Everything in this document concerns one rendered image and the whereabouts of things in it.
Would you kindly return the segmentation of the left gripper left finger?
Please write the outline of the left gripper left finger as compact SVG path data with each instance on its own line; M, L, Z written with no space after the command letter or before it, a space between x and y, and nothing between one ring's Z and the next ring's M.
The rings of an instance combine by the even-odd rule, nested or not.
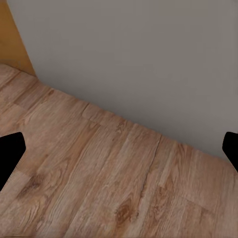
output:
M22 132L0 137L0 191L25 151L26 145Z

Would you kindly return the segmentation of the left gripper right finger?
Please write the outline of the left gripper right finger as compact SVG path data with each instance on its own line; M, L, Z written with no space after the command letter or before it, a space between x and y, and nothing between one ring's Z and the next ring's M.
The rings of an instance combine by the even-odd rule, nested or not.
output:
M238 172L238 134L228 131L222 149Z

